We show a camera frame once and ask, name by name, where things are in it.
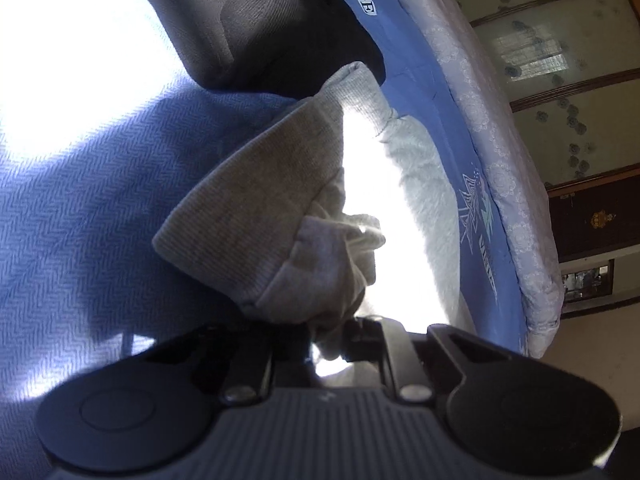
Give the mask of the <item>dark wooden door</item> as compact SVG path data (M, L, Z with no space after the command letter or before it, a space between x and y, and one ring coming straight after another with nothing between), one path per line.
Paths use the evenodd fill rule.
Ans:
M552 232L561 262L639 243L637 164L549 188Z

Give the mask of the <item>frosted glass wardrobe doors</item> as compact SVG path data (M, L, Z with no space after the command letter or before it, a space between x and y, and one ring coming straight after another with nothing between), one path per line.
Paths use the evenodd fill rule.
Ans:
M639 161L631 0L456 0L495 66L546 185Z

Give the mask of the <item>blue patterned bed sheet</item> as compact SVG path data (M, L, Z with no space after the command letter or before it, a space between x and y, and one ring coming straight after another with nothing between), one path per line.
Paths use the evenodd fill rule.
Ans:
M345 0L381 47L390 106L421 124L427 193L470 193L466 228L413 218L401 170L349 152L343 216L384 245L366 304L407 330L474 330L524 352L526 322L500 212L442 69L399 0ZM375 14L363 14L374 6ZM145 0L1 0L1 402L32 403L83 370L205 320L214 294L155 252L160 226L291 101L209 92L186 74Z

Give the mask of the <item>white lavender quilt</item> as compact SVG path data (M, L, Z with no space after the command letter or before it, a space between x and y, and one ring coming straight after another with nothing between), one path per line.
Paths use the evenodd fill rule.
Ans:
M525 349L540 359L559 329L564 296L546 189L489 56L457 1L399 1L432 48L470 130L523 294Z

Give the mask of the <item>light grey pants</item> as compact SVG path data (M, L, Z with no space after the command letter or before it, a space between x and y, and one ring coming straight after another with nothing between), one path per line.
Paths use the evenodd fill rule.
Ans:
M415 333L473 326L444 162L361 63L212 170L152 244L245 314L307 327L327 359L360 314Z

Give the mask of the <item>dark grey black garment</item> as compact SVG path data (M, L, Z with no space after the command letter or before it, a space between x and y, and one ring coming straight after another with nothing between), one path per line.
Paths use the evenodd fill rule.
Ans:
M386 78L381 50L344 0L148 1L205 89L300 100L352 62Z

